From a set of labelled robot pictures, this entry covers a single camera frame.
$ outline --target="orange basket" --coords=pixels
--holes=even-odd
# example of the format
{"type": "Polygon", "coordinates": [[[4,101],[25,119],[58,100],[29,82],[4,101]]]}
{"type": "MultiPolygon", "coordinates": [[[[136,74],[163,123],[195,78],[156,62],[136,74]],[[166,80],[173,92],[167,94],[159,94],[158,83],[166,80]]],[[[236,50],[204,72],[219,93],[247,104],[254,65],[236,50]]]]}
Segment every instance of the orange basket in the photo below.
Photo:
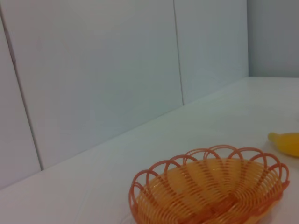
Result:
{"type": "Polygon", "coordinates": [[[256,224],[281,199],[288,179],[288,167],[257,148],[194,149],[139,172],[129,205],[138,224],[256,224]],[[221,158],[217,149],[233,152],[221,158]],[[246,160],[248,152],[256,155],[246,160]],[[275,164],[270,166],[269,159],[275,164]],[[142,177],[143,185],[137,181],[142,177]]]}

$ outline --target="table surface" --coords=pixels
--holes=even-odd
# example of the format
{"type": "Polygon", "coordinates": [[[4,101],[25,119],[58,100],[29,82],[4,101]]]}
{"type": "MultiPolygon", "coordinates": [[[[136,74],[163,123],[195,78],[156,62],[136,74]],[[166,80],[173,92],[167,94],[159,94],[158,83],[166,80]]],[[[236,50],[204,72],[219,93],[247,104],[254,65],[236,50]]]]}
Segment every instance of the table surface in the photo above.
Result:
{"type": "Polygon", "coordinates": [[[299,159],[273,149],[269,132],[299,132],[299,78],[244,78],[3,189],[1,223],[134,223],[128,190],[138,171],[218,144],[257,147],[287,164],[291,184],[263,223],[298,223],[299,159]]]}

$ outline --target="white table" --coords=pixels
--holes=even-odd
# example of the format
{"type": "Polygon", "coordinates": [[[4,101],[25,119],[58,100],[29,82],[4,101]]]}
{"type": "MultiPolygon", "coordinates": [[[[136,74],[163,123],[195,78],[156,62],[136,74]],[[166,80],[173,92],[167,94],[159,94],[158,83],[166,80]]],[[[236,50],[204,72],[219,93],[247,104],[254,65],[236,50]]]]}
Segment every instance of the white table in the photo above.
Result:
{"type": "Polygon", "coordinates": [[[271,151],[291,184],[264,223],[296,224],[299,159],[276,152],[269,132],[299,132],[299,78],[249,77],[0,191],[4,224],[130,224],[135,174],[198,147],[271,151]]]}

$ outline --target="panel seam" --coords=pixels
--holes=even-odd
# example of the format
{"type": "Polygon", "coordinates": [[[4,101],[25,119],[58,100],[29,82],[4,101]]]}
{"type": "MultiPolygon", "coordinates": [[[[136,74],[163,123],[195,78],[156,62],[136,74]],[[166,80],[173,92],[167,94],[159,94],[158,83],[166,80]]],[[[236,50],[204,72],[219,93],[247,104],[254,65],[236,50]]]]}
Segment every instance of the panel seam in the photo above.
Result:
{"type": "Polygon", "coordinates": [[[181,60],[180,60],[180,55],[179,55],[179,45],[178,45],[177,13],[176,13],[175,0],[172,0],[172,1],[173,1],[174,23],[175,23],[175,27],[176,27],[176,39],[177,39],[177,51],[178,51],[178,71],[179,71],[179,80],[180,80],[180,84],[181,84],[182,104],[185,105],[184,93],[183,93],[182,72],[181,72],[181,60]]]}
{"type": "Polygon", "coordinates": [[[38,163],[39,163],[40,169],[44,170],[43,163],[42,163],[41,156],[40,156],[40,152],[39,152],[38,147],[37,147],[36,137],[34,135],[34,131],[33,131],[33,127],[32,127],[32,121],[31,121],[29,113],[28,113],[28,106],[26,104],[26,100],[25,100],[25,97],[24,97],[24,91],[22,89],[18,69],[17,69],[17,66],[16,66],[16,58],[15,58],[15,54],[14,54],[14,48],[13,48],[13,45],[12,45],[12,42],[11,42],[11,39],[10,39],[10,35],[9,35],[8,29],[7,29],[7,25],[5,23],[5,19],[4,19],[4,15],[3,15],[1,5],[0,5],[0,18],[2,20],[2,25],[3,25],[4,33],[5,33],[5,36],[6,36],[6,41],[7,41],[9,53],[10,53],[10,56],[11,56],[11,60],[13,62],[14,72],[15,72],[18,87],[19,87],[19,90],[20,90],[21,99],[22,99],[22,102],[23,102],[23,105],[24,105],[24,108],[25,108],[25,114],[26,114],[26,117],[27,117],[27,120],[28,120],[30,132],[31,132],[31,135],[32,135],[33,144],[34,144],[34,147],[35,147],[35,150],[36,150],[38,163]]]}

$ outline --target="white wall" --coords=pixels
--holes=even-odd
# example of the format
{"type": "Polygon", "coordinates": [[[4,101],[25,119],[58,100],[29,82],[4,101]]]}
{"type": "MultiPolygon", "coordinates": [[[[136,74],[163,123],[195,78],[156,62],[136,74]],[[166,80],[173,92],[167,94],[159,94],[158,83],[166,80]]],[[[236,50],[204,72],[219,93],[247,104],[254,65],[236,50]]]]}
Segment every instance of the white wall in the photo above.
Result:
{"type": "Polygon", "coordinates": [[[0,189],[40,171],[0,19],[0,189]]]}
{"type": "Polygon", "coordinates": [[[251,76],[299,77],[298,11],[298,0],[248,0],[251,76]]]}
{"type": "Polygon", "coordinates": [[[185,103],[248,76],[246,0],[175,0],[185,103]]]}
{"type": "Polygon", "coordinates": [[[182,105],[172,0],[0,2],[45,167],[182,105]]]}

